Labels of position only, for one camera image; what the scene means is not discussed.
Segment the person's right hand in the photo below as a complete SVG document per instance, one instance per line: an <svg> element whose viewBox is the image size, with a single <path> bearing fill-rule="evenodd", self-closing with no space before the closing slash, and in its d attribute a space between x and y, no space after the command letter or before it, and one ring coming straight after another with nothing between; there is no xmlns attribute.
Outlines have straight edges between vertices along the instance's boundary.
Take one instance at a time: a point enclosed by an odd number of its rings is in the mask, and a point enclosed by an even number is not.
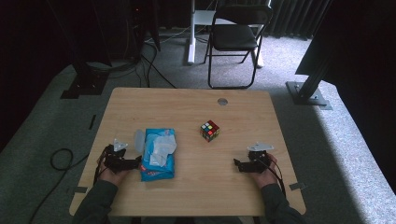
<svg viewBox="0 0 396 224"><path fill-rule="evenodd" d="M265 171L263 171L260 174L258 173L249 174L249 176L254 180L254 182L256 183L259 189L277 183L276 158L272 154L269 154L268 158L271 160L271 164L269 168L267 168Z"/></svg>

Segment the black metal stand with plate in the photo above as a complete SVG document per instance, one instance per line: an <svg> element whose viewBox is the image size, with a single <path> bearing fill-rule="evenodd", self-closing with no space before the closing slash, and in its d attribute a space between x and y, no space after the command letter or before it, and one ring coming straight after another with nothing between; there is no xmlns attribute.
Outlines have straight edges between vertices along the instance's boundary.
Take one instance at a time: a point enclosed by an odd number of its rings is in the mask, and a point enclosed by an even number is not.
<svg viewBox="0 0 396 224"><path fill-rule="evenodd" d="M305 82L288 81L286 83L292 101L296 105L316 105L321 110L332 110L330 102L322 96L318 89L318 85L326 75L329 66L330 57L327 57Z"/></svg>

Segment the person's left hand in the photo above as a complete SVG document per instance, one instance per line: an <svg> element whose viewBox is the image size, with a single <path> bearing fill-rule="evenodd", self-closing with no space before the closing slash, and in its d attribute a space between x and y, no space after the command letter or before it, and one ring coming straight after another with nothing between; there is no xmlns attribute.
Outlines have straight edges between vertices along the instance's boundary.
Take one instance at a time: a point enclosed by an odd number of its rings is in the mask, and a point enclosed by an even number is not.
<svg viewBox="0 0 396 224"><path fill-rule="evenodd" d="M104 165L104 159L98 159L97 163L99 165L99 174L97 178L99 180L104 180L112 183L113 185L119 187L125 177L129 174L129 171L121 171L119 173L113 173Z"/></svg>

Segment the black stand with dark base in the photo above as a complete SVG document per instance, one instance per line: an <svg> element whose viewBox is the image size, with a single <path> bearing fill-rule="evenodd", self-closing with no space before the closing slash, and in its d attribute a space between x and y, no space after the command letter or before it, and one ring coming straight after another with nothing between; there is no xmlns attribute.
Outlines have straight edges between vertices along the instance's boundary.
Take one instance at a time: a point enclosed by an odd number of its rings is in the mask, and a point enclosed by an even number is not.
<svg viewBox="0 0 396 224"><path fill-rule="evenodd" d="M46 0L57 21L57 33L76 76L62 99L100 95L108 73L94 72L88 62L110 65L106 42L93 0Z"/></svg>

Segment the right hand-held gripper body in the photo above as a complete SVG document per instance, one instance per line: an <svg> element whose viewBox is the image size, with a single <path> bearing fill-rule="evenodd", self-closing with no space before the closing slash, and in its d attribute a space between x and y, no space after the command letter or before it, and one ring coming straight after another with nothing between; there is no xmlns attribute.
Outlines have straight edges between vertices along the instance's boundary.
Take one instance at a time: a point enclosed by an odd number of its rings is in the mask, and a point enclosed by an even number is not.
<svg viewBox="0 0 396 224"><path fill-rule="evenodd" d="M247 148L251 173L262 173L270 166L272 160L269 158L267 151L273 148L272 145L260 142Z"/></svg>

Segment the black folding chair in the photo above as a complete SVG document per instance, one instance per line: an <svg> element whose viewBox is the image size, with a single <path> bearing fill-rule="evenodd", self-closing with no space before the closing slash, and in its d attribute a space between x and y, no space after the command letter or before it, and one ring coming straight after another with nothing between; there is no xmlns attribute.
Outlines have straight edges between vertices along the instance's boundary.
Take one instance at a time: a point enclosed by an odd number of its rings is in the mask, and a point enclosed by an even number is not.
<svg viewBox="0 0 396 224"><path fill-rule="evenodd" d="M212 19L209 38L206 45L204 63L209 61L207 84L214 90L244 90L255 80L258 60L262 48L262 34L270 24L274 11L266 5L231 5L218 9ZM212 60L214 57L243 56L243 63L250 53L257 51L253 60L251 80L243 86L214 86L212 78Z"/></svg>

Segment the blue wet wipe packet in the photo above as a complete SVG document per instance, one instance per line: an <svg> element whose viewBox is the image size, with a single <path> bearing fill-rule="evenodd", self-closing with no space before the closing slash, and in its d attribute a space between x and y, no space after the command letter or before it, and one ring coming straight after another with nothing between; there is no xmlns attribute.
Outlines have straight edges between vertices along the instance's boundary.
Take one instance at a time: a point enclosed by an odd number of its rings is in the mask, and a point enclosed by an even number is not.
<svg viewBox="0 0 396 224"><path fill-rule="evenodd" d="M146 129L144 132L137 130L134 135L134 148L142 154L140 165L141 180L144 182L161 179L170 179L175 176L175 152L167 157L165 166L153 166L149 164L150 155L153 151L153 140L157 136L173 135L174 129Z"/></svg>

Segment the multicoloured puzzle cube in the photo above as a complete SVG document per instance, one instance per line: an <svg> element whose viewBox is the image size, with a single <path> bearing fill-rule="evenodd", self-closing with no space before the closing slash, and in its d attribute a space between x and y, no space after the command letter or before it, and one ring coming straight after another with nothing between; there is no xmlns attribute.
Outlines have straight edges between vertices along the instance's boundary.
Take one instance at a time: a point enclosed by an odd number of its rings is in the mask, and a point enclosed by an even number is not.
<svg viewBox="0 0 396 224"><path fill-rule="evenodd" d="M219 136L219 131L220 127L213 120L208 120L201 126L200 135L206 142L210 142Z"/></svg>

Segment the white wet wipe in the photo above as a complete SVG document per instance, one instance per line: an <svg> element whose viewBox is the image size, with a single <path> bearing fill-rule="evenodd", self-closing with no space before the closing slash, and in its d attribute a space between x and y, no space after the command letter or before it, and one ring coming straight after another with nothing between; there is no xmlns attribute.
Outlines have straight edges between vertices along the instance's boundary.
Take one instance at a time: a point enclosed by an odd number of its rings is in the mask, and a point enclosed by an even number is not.
<svg viewBox="0 0 396 224"><path fill-rule="evenodd" d="M176 138L173 135L157 136L153 140L153 151L150 155L149 164L163 167L167 157L173 154L177 148Z"/></svg>

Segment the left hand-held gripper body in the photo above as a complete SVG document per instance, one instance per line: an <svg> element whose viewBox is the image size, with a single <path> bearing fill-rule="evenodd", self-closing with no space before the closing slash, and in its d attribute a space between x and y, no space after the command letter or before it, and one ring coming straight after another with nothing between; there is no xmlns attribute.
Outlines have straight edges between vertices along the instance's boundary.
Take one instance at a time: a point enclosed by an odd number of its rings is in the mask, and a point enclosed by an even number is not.
<svg viewBox="0 0 396 224"><path fill-rule="evenodd" d="M115 139L112 144L105 147L105 162L106 168L110 169L113 173L119 173L126 170L124 155L127 143L123 143Z"/></svg>

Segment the dark curtain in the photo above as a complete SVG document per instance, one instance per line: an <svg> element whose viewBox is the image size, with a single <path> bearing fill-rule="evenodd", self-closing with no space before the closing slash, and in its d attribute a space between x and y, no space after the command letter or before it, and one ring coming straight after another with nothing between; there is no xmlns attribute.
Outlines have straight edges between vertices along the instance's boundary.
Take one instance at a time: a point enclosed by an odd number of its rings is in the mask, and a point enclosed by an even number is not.
<svg viewBox="0 0 396 224"><path fill-rule="evenodd" d="M268 0L274 16L266 33L273 37L313 38L332 0Z"/></svg>

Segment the dark equipment rack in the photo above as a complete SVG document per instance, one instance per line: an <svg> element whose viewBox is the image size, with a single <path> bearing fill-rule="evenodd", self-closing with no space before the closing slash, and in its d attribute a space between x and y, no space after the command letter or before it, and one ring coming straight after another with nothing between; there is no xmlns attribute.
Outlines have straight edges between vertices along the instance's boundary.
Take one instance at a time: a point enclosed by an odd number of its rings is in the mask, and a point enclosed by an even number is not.
<svg viewBox="0 0 396 224"><path fill-rule="evenodd" d="M161 50L157 0L93 0L110 59L138 59L150 35Z"/></svg>

